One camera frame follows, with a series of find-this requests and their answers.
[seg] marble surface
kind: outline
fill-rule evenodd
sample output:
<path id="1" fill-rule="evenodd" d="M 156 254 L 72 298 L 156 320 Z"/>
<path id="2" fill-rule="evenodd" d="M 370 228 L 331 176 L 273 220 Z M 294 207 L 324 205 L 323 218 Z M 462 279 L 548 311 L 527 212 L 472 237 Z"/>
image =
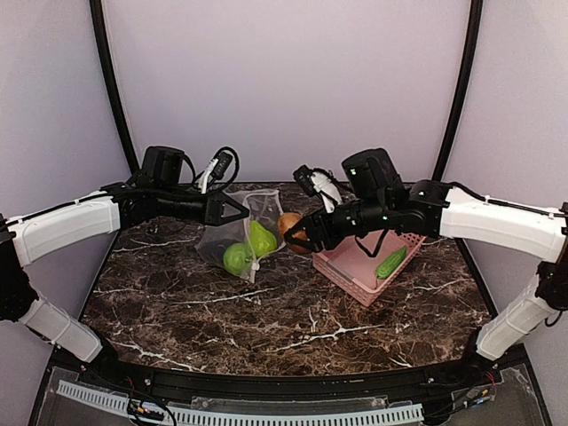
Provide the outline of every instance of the marble surface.
<path id="1" fill-rule="evenodd" d="M 293 184 L 284 211 L 319 206 Z M 169 218 L 125 231 L 100 275 L 83 322 L 122 360 L 231 375 L 341 375 L 458 359 L 489 320 L 453 241 L 425 244 L 365 308 L 288 248 L 261 263 L 255 284 L 205 264 L 203 227 Z"/>

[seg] white robotic arm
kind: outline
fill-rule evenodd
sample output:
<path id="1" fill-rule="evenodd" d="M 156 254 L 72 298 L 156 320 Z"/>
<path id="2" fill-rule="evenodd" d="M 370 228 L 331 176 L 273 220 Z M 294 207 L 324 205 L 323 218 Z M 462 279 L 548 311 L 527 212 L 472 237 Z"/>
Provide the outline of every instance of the white robotic arm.
<path id="1" fill-rule="evenodd" d="M 440 236 L 485 241 L 552 264 L 563 258 L 567 250 L 565 213 L 532 206 L 502 207 L 490 200 L 478 200 L 460 188 L 450 189 L 446 196 L 449 206 L 442 210 Z M 543 320 L 557 314 L 555 308 L 537 296 L 539 285 L 540 276 L 535 274 L 505 311 L 481 329 L 477 337 L 479 355 L 491 361 L 499 359 Z"/>
<path id="2" fill-rule="evenodd" d="M 330 250 L 348 236 L 391 229 L 485 241 L 542 261 L 523 293 L 472 336 L 463 356 L 468 367 L 492 366 L 544 319 L 568 310 L 568 203 L 562 209 L 541 209 L 481 196 L 459 183 L 429 180 L 407 188 L 383 149 L 354 154 L 342 166 L 356 199 L 336 205 L 333 212 L 320 209 L 304 217 L 287 231 L 289 243 Z M 295 237 L 302 234 L 307 240 Z"/>
<path id="3" fill-rule="evenodd" d="M 215 170 L 218 178 L 231 162 L 225 149 L 230 148 L 216 154 L 223 154 L 224 169 Z M 184 159 L 182 151 L 152 146 L 146 151 L 142 170 L 128 183 L 109 185 L 82 199 L 25 217 L 6 220 L 0 215 L 0 320 L 18 321 L 78 359 L 92 362 L 103 349 L 99 336 L 33 290 L 22 268 L 75 242 L 157 216 L 222 225 L 249 215 L 218 189 L 198 191 L 195 178 L 190 185 L 180 185 Z M 238 212 L 225 216 L 225 205 Z"/>

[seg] cucumber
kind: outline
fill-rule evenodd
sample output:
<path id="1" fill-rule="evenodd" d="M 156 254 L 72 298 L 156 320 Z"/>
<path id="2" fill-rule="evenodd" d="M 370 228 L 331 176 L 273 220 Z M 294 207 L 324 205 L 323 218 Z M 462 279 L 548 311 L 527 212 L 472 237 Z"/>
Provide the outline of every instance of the cucumber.
<path id="1" fill-rule="evenodd" d="M 386 280 L 398 268 L 406 257 L 406 246 L 400 250 L 395 251 L 384 262 L 379 264 L 376 268 L 376 278 L 379 280 Z"/>

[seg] plastic basket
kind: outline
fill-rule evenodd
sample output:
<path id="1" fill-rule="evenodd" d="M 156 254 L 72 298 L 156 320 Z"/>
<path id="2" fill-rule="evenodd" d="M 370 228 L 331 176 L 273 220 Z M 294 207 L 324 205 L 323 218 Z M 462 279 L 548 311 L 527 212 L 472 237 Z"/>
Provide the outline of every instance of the plastic basket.
<path id="1" fill-rule="evenodd" d="M 370 233 L 365 237 L 362 240 L 365 247 L 372 250 L 382 232 Z M 370 306 L 416 256 L 426 239 L 413 233 L 396 235 L 393 231 L 387 232 L 377 257 L 368 257 L 357 246 L 354 237 L 350 237 L 332 251 L 314 253 L 313 266 L 359 302 Z M 403 246 L 406 246 L 405 260 L 386 280 L 376 278 L 376 267 Z"/>

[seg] white vent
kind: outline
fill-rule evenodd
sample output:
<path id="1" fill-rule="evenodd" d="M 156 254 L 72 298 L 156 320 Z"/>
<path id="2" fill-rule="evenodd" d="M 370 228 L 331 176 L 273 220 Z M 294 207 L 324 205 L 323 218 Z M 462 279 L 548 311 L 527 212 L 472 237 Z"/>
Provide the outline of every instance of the white vent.
<path id="1" fill-rule="evenodd" d="M 128 399 L 124 396 L 86 388 L 77 383 L 59 381 L 57 393 L 63 397 L 92 406 L 108 413 L 129 417 L 126 412 Z M 163 413 L 157 406 L 152 409 Z M 170 406 L 179 426 L 387 426 L 409 424 L 424 420 L 422 404 L 384 408 L 348 414 L 322 415 L 248 415 L 207 413 Z M 146 420 L 145 422 L 168 425 L 171 419 L 165 414 L 162 423 Z"/>

